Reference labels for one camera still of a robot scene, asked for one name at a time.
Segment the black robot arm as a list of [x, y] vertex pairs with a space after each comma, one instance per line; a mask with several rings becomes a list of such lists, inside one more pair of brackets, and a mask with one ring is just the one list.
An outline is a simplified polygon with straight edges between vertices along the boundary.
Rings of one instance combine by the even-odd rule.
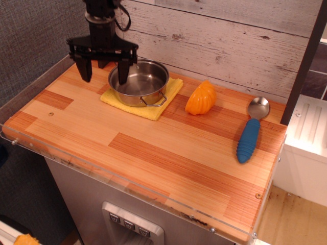
[[101, 67], [109, 62], [116, 62], [119, 83], [123, 85], [127, 82], [130, 66], [137, 63], [138, 45], [117, 35], [117, 28], [123, 32], [129, 30], [131, 19], [128, 19], [126, 27], [120, 26], [115, 10], [122, 10], [128, 17], [130, 15], [120, 1], [85, 1], [85, 5], [89, 35], [67, 40], [69, 57], [86, 82], [90, 82], [92, 77], [92, 60], [99, 61]]

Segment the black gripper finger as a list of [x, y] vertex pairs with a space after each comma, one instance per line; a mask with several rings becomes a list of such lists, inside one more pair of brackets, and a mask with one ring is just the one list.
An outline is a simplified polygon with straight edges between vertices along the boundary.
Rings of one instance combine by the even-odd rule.
[[82, 80], [90, 82], [92, 77], [91, 60], [88, 58], [76, 57], [75, 63]]
[[130, 60], [123, 59], [118, 62], [118, 75], [119, 75], [119, 84], [123, 85], [127, 82], [128, 74], [130, 69]]

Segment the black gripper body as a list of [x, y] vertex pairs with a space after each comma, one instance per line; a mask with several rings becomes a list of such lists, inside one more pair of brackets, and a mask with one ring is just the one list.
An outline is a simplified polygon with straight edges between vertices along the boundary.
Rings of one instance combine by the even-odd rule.
[[115, 18], [87, 17], [89, 35], [70, 38], [69, 56], [75, 62], [78, 59], [137, 62], [138, 45], [120, 38], [116, 28], [125, 32], [131, 26], [131, 20], [125, 27], [119, 25]]

